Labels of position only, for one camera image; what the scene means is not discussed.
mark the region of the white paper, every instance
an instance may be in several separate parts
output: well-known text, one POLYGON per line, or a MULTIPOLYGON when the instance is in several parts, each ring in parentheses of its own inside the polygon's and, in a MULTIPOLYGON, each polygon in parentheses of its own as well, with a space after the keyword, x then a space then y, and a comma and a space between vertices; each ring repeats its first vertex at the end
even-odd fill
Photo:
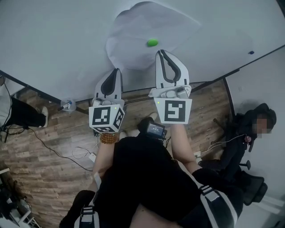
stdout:
POLYGON ((114 67, 121 71, 145 70, 155 62, 158 50, 173 51, 199 28, 197 21, 173 9, 141 2, 117 16, 106 51, 114 67), (149 39, 157 39, 159 44, 148 47, 149 39))

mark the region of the small display screen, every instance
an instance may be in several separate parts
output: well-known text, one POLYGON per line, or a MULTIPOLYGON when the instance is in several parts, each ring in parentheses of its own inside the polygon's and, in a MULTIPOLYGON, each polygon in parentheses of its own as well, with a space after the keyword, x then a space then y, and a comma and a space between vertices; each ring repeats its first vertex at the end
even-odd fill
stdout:
POLYGON ((155 125, 153 123, 149 123, 147 132, 151 133, 151 134, 155 134, 157 136, 162 136, 163 135, 163 130, 164 130, 164 127, 160 127, 160 126, 155 125))

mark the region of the person wearing black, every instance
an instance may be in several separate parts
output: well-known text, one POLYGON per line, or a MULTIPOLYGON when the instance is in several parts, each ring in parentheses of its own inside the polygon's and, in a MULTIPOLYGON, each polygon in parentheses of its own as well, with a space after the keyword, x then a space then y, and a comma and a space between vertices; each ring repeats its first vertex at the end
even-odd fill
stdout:
POLYGON ((147 136, 149 121, 154 120, 148 117, 138 125, 137 137, 126 137, 116 144, 100 144, 93 168, 95 181, 88 190, 77 194, 60 228, 75 227, 95 192, 94 210, 98 212, 100 228, 127 228, 131 223, 131 227, 136 227, 132 219, 140 204, 177 227, 212 227, 200 201, 201 191, 177 161, 198 182, 226 194, 236 214, 241 214, 242 191, 196 163, 184 126, 171 125, 174 160, 161 141, 147 136), (100 188, 96 175, 102 180, 100 188))
POLYGON ((48 109, 43 107, 42 112, 10 96, 5 78, 0 77, 0 127, 16 124, 23 127, 47 127, 48 109))
POLYGON ((260 134, 269 133, 276 124, 276 114, 263 103, 253 110, 245 113, 241 119, 236 119, 235 125, 226 129, 226 148, 220 160, 202 160, 199 165, 203 168, 213 169, 216 171, 225 170, 224 178, 231 180, 239 167, 239 163, 244 156, 247 145, 253 141, 260 134))

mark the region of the green object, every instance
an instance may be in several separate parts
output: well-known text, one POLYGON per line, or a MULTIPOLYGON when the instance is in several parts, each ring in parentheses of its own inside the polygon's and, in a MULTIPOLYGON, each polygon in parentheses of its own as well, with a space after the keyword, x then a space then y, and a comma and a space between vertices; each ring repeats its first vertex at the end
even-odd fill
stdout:
POLYGON ((148 42, 147 42, 147 46, 148 47, 154 47, 158 44, 158 40, 157 39, 150 39, 148 42))

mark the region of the white cable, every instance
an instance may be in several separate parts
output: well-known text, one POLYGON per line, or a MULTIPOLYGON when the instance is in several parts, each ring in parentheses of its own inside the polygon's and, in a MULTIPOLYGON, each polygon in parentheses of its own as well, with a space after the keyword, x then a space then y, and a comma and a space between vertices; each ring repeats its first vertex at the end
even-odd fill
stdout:
MULTIPOLYGON (((244 136, 244 135, 246 135, 246 134, 242 134, 242 135, 236 136, 236 137, 234 137, 234 138, 232 138, 231 140, 226 141, 226 142, 216 142, 216 143, 212 144, 211 146, 213 146, 213 145, 219 143, 218 145, 214 146, 214 147, 217 147, 217 146, 219 146, 219 145, 221 145, 221 144, 223 144, 223 143, 228 143, 228 142, 234 140, 235 138, 238 138, 238 137, 241 137, 241 136, 244 136)), ((205 152, 207 152, 207 151, 209 151, 209 150, 211 150, 211 149, 214 148, 214 147, 211 147, 211 146, 209 146, 209 148, 208 148, 206 151, 201 152, 201 154, 203 154, 203 153, 205 153, 205 152)))

